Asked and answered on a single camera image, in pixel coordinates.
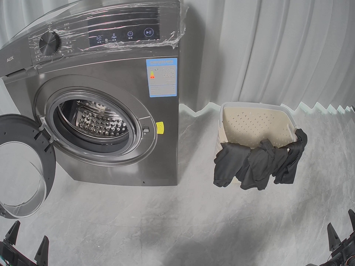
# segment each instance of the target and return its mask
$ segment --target icon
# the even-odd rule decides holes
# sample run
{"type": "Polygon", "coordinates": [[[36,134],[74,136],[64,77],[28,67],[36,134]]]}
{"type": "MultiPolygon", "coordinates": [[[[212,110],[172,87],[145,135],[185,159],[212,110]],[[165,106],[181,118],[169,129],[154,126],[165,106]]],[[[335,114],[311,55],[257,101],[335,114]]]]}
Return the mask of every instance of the icon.
{"type": "Polygon", "coordinates": [[[130,31],[127,33],[127,36],[128,36],[128,39],[133,39],[133,32],[130,30],[130,31]]]}
{"type": "Polygon", "coordinates": [[[146,28],[144,30],[144,35],[147,37],[147,38],[150,38],[152,35],[154,34],[154,30],[152,28],[146,28]]]}

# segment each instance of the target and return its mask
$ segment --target white curtain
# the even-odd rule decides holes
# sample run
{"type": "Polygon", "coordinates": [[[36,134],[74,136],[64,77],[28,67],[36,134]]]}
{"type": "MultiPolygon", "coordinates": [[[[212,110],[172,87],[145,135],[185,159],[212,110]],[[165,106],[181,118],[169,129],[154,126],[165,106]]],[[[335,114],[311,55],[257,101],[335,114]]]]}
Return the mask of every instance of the white curtain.
{"type": "MultiPolygon", "coordinates": [[[[2,0],[0,47],[44,13],[77,0],[2,0]]],[[[184,0],[180,102],[355,100],[355,0],[184,0]]]]}

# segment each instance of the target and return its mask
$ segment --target dial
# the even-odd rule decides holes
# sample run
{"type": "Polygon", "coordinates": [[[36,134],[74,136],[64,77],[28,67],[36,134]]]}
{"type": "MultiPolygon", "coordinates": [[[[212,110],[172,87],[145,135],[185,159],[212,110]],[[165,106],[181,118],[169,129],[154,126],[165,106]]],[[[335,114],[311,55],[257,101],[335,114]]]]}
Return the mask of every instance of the dial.
{"type": "Polygon", "coordinates": [[[39,40],[39,50],[45,56],[51,56],[58,50],[60,38],[55,32],[46,32],[39,40]]]}

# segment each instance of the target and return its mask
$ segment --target robotic arm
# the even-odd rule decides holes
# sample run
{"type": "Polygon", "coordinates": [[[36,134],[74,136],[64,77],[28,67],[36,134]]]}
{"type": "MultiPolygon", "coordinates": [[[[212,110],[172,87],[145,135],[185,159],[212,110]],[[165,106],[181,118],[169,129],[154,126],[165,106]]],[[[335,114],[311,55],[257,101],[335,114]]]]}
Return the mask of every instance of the robotic arm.
{"type": "Polygon", "coordinates": [[[340,241],[331,223],[327,226],[329,251],[332,251],[331,259],[319,266],[355,266],[355,212],[348,211],[353,233],[348,239],[340,241]]]}
{"type": "Polygon", "coordinates": [[[16,244],[20,222],[16,221],[5,236],[3,242],[0,242],[0,265],[1,266],[48,266],[48,237],[44,236],[41,245],[38,248],[32,262],[26,256],[21,254],[14,245],[16,244]]]}

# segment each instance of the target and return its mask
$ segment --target black clothing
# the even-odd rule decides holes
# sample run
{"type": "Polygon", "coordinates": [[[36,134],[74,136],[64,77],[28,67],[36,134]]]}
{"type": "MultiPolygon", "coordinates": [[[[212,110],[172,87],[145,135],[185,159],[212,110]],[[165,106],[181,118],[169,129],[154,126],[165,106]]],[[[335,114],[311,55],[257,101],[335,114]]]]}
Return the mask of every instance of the black clothing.
{"type": "Polygon", "coordinates": [[[303,151],[305,150],[305,146],[308,141],[307,134],[304,133],[302,129],[297,129],[295,134],[297,136],[296,142],[281,147],[281,149],[289,148],[290,150],[288,152],[286,161],[278,171],[273,172],[272,174],[272,176],[276,176],[274,184],[292,184],[295,179],[297,164],[302,156],[303,151]]]}
{"type": "Polygon", "coordinates": [[[243,164],[244,159],[249,155],[250,148],[234,143],[221,143],[222,150],[214,160],[214,184],[218,187],[226,187],[230,184],[236,172],[243,164]]]}
{"type": "Polygon", "coordinates": [[[221,143],[223,149],[214,160],[213,183],[226,187],[235,176],[242,182],[242,189],[257,187],[263,190],[271,174],[275,177],[275,184],[293,183],[297,164],[307,144],[307,135],[302,129],[297,129],[295,134],[298,140],[281,148],[274,147],[268,139],[262,140],[259,147],[252,150],[239,144],[221,143]]]}

